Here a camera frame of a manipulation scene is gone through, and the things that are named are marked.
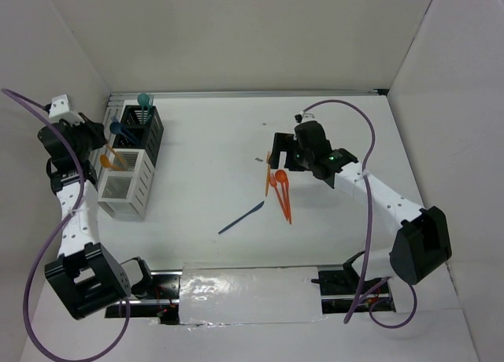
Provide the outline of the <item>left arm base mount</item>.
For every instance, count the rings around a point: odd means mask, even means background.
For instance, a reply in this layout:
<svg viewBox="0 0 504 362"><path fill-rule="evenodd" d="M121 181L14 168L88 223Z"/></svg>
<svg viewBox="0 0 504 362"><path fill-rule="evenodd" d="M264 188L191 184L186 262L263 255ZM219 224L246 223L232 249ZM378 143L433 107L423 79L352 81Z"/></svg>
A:
<svg viewBox="0 0 504 362"><path fill-rule="evenodd" d="M180 279L182 271L153 271L152 285L140 297L130 299L132 319L153 320L163 325L179 325Z"/></svg>

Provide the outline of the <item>orange spoon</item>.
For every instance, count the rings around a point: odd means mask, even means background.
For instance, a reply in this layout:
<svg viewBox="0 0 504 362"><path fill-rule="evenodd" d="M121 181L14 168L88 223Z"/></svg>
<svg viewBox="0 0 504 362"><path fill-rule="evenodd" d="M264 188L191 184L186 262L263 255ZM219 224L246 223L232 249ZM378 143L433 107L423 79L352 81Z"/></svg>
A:
<svg viewBox="0 0 504 362"><path fill-rule="evenodd" d="M288 179L287 173L284 170L279 169L275 172L275 178L276 178L276 181L278 183L280 183L282 194L283 194L282 183L284 182L285 179Z"/></svg>

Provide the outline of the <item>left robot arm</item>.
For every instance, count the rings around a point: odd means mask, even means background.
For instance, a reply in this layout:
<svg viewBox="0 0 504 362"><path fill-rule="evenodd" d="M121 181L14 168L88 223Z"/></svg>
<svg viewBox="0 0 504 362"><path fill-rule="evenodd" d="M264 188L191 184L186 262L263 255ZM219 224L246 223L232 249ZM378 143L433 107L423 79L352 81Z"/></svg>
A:
<svg viewBox="0 0 504 362"><path fill-rule="evenodd" d="M130 295L149 297L156 280L146 262L136 257L140 271L128 278L99 240L98 178L90 154L106 144L103 125L71 110L48 114L38 139L50 155L46 173L66 223L57 259L45 266L47 281L76 320Z"/></svg>

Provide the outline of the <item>orange fork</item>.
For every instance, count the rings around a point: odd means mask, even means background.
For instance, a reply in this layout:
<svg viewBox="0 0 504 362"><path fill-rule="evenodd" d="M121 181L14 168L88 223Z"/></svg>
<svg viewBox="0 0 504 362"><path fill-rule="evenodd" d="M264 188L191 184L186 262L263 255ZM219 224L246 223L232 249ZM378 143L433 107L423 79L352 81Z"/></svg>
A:
<svg viewBox="0 0 504 362"><path fill-rule="evenodd" d="M285 209L284 201L282 199L282 196L280 195L276 178L272 173L269 174L269 184L274 189L274 191L276 193L277 200L280 204L280 207L282 209L282 212L283 212L285 219L288 220L287 210Z"/></svg>

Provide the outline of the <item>yellow fork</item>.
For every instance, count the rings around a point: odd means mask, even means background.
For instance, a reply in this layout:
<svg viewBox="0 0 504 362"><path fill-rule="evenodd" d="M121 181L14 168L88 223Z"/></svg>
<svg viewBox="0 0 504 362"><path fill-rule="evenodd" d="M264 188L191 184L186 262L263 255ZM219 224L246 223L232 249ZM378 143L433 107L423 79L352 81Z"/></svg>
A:
<svg viewBox="0 0 504 362"><path fill-rule="evenodd" d="M269 194L269 179L270 179L270 172L271 172L271 166L269 163L269 159L271 157L271 151L269 150L267 153L266 157L266 165L267 165L267 171L266 171L266 178L265 178L265 197L268 197Z"/></svg>

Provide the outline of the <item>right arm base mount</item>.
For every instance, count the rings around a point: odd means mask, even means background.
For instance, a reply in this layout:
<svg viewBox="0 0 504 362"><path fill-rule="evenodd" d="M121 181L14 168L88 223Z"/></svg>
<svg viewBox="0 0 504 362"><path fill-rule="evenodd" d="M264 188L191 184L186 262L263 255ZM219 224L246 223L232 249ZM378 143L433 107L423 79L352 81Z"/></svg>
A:
<svg viewBox="0 0 504 362"><path fill-rule="evenodd" d="M358 280L350 283L342 266L319 267L317 275L311 279L321 294L321 310L324 315L345 314L351 307ZM393 312L395 305L387 284L369 294L355 312L368 312L371 305L377 312Z"/></svg>

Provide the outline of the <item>teal spoon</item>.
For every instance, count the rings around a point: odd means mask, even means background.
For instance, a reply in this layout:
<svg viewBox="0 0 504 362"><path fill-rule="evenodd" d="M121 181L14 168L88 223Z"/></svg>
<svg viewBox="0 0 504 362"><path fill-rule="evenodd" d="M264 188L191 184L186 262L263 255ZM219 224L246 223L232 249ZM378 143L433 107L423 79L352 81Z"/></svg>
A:
<svg viewBox="0 0 504 362"><path fill-rule="evenodd" d="M144 124L150 109L150 96L147 93L140 93L137 102L141 106L141 122Z"/></svg>

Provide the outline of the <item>yellow spoon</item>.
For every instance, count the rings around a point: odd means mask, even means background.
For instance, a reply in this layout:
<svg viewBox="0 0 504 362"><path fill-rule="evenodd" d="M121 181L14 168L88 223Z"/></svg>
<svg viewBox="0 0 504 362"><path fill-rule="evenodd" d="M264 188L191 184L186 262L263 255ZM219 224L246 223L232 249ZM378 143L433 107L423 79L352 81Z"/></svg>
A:
<svg viewBox="0 0 504 362"><path fill-rule="evenodd" d="M100 160L100 164L103 168L108 168L108 169L112 169L114 171L123 171L123 168L118 166L118 165L115 165L115 164L112 164L109 160L109 158L105 155L105 154L101 154L100 157L99 157L99 160Z"/></svg>

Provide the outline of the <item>blue spoon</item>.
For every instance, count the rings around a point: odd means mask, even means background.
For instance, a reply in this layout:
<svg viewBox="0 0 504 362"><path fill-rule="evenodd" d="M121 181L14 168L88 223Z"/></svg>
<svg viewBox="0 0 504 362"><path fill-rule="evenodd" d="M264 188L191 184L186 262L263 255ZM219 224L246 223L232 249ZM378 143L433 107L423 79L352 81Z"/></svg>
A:
<svg viewBox="0 0 504 362"><path fill-rule="evenodd" d="M115 135L118 135L117 132L121 129L121 128L125 128L127 129L122 123L118 122L118 121L113 121L110 126L109 126L109 130L112 134L115 134Z"/></svg>

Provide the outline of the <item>blue fork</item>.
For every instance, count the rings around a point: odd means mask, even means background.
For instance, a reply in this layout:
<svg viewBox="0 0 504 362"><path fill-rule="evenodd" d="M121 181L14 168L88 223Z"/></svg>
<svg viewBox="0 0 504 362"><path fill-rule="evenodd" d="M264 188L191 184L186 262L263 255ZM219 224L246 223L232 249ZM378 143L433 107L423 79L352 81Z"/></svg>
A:
<svg viewBox="0 0 504 362"><path fill-rule="evenodd" d="M135 146L139 146L141 144L141 142L131 132L129 132L125 128L121 128L117 132L117 134L122 135L123 137L125 137L129 142L131 142Z"/></svg>

